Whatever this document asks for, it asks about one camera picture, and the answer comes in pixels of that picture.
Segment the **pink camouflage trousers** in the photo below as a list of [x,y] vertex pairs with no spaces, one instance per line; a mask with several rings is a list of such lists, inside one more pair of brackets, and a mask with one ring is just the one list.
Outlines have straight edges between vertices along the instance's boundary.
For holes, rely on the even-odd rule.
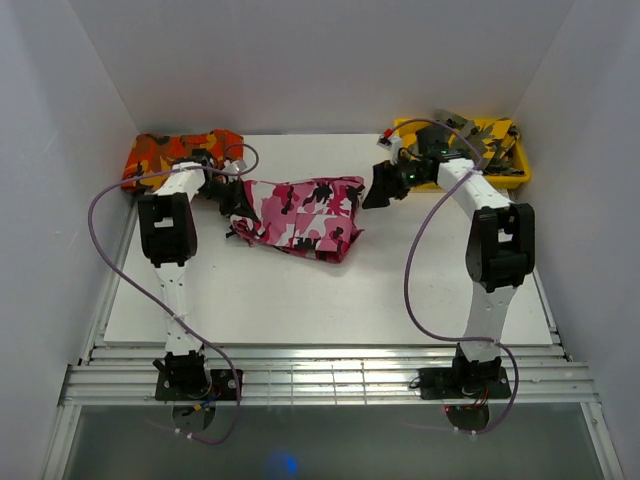
[[229,234],[251,246],[337,264],[362,232],[355,223],[365,190],[360,176],[241,182],[259,220],[233,215]]

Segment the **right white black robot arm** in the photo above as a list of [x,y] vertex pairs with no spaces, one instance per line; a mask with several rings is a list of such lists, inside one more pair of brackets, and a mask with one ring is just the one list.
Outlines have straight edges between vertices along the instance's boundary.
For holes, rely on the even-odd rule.
[[403,145],[396,128],[378,139],[390,159],[374,165],[366,209],[384,208],[425,184],[439,186],[470,219],[465,265],[472,300],[465,332],[454,339],[456,352],[448,368],[426,368],[419,385],[428,398],[509,394],[501,365],[501,337],[517,289],[535,264],[535,213],[499,193],[482,173],[483,156],[462,133],[428,121],[415,133],[417,150]]

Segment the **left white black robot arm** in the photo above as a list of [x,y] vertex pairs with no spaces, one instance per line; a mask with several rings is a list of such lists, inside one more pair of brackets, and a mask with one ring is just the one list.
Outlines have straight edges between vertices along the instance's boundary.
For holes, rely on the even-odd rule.
[[184,327],[190,313],[186,271],[198,247],[191,203],[199,192],[227,195],[212,167],[208,153],[180,158],[159,189],[138,202],[142,252],[154,268],[160,301],[167,308],[165,356],[154,365],[166,387],[194,400],[210,395],[212,376],[205,367],[204,342]]

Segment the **orange camouflage folded trousers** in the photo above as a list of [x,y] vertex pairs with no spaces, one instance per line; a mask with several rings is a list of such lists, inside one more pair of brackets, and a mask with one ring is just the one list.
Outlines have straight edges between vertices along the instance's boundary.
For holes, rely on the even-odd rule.
[[[243,159],[244,138],[226,129],[215,129],[201,134],[163,135],[140,134],[134,140],[122,179],[131,179],[161,171],[168,171],[180,158],[205,155],[212,166],[222,170],[229,162]],[[130,194],[155,191],[168,179],[167,175],[129,181],[121,186]]]

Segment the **green yellow camouflage trousers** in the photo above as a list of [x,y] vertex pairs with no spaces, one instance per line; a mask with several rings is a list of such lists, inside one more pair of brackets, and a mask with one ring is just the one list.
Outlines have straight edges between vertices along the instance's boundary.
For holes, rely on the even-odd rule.
[[[483,173],[490,176],[521,177],[526,171],[515,160],[514,153],[520,132],[508,117],[497,119],[478,120],[470,119],[459,114],[436,110],[433,118],[447,125],[457,134],[442,127],[435,127],[436,148],[441,148],[446,153],[457,152],[472,160],[476,156],[469,146],[460,139],[462,136],[482,156]],[[429,122],[412,122],[399,129],[398,135],[403,140],[403,145],[396,153],[396,160],[417,161],[427,156],[430,149]]]

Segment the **yellow plastic bin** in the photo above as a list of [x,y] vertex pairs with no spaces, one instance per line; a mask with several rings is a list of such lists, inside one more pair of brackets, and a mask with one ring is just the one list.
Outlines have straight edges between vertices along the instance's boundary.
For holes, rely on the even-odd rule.
[[[450,112],[440,112],[438,122],[447,124],[457,133],[464,135],[467,141],[483,156],[484,177],[498,189],[513,190],[527,183],[531,178],[531,169],[522,146],[519,129],[509,117],[465,118]],[[431,126],[428,121],[409,118],[394,119],[395,133],[403,140],[408,150],[406,158],[417,158],[418,143],[416,132]],[[470,150],[456,135],[445,131],[450,147],[461,148],[464,153]]]

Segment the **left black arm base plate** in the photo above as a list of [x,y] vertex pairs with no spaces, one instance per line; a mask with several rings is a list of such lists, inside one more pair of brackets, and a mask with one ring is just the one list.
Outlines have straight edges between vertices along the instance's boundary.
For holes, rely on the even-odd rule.
[[242,392],[243,380],[242,369],[237,369],[236,375],[230,369],[200,370],[194,375],[160,373],[154,399],[164,402],[236,401]]

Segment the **aluminium rail frame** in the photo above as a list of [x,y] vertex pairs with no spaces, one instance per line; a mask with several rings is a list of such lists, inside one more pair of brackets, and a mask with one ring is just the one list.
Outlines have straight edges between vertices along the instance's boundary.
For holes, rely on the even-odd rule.
[[[576,404],[594,447],[602,473],[620,479],[616,456],[599,396],[588,367],[569,359],[546,303],[536,295],[527,304],[535,325],[550,338],[532,341],[514,353],[520,371],[518,399],[524,403]],[[46,479],[63,477],[80,415],[86,405],[151,405],[155,389],[153,359],[162,352],[158,330],[140,328],[142,338],[121,342],[106,337],[114,326],[99,315],[85,355],[69,369],[63,383],[53,439],[45,460]],[[448,346],[240,346],[230,355],[245,371],[248,405],[357,405],[413,404],[416,394],[407,388],[421,366],[443,366],[452,357]]]

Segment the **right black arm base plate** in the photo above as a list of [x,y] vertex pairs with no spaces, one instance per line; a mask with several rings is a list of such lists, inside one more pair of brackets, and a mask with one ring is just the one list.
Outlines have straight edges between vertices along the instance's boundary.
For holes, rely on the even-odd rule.
[[409,389],[417,390],[423,400],[505,400],[511,397],[511,387],[504,368],[500,370],[497,380],[467,383],[456,379],[452,368],[421,368],[417,376],[410,381]]

